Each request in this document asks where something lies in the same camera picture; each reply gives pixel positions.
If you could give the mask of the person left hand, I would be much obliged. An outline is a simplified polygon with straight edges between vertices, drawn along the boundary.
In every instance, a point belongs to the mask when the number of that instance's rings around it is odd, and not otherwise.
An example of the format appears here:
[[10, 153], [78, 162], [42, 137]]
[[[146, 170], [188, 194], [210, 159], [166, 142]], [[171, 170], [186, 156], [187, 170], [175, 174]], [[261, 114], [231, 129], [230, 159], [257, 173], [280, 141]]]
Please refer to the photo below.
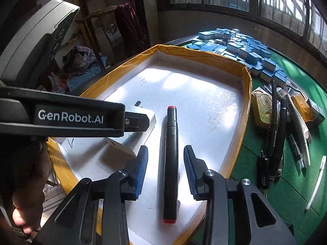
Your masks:
[[22, 186], [13, 194], [15, 209], [12, 219], [17, 226], [22, 227], [26, 235], [40, 227], [45, 199], [43, 189], [51, 166], [47, 144], [43, 142], [40, 144], [40, 152], [35, 158], [30, 177], [21, 183]]

